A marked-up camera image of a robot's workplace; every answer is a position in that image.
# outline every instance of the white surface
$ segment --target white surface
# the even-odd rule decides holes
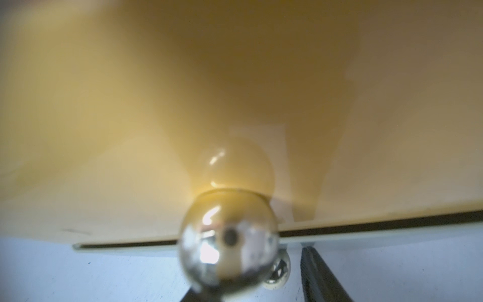
[[[317,244],[355,302],[483,300],[483,232],[428,242],[357,248]],[[74,253],[70,246],[0,239],[0,301],[179,301],[188,283],[166,257]],[[259,288],[230,301],[304,301],[300,249],[289,247],[292,272],[278,291]]]

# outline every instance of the chrome sphere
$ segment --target chrome sphere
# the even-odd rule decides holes
[[[179,259],[194,291],[221,297],[256,286],[278,252],[275,215],[253,192],[223,189],[198,196],[186,213]]]

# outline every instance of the metal ball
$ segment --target metal ball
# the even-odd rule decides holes
[[[215,190],[198,196],[186,213],[179,259],[194,291],[222,297],[269,277],[278,240],[275,215],[263,196]]]

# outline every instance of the small metal ball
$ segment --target small metal ball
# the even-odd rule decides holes
[[[267,279],[278,239],[275,215],[263,196],[236,189],[210,191],[198,196],[186,213],[179,259],[195,291],[222,297]]]

